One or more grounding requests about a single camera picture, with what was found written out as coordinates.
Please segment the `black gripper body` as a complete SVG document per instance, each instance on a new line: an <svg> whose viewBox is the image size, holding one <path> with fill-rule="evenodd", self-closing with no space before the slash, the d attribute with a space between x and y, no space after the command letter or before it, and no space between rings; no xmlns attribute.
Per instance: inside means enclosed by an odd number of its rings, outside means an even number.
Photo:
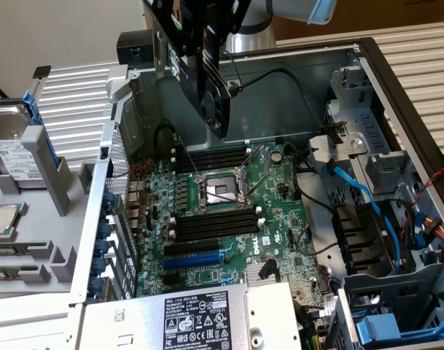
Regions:
<svg viewBox="0 0 444 350"><path fill-rule="evenodd" d="M242 1L180 1L179 20L174 20L173 1L143 4L173 47L221 47L244 20Z"/></svg>

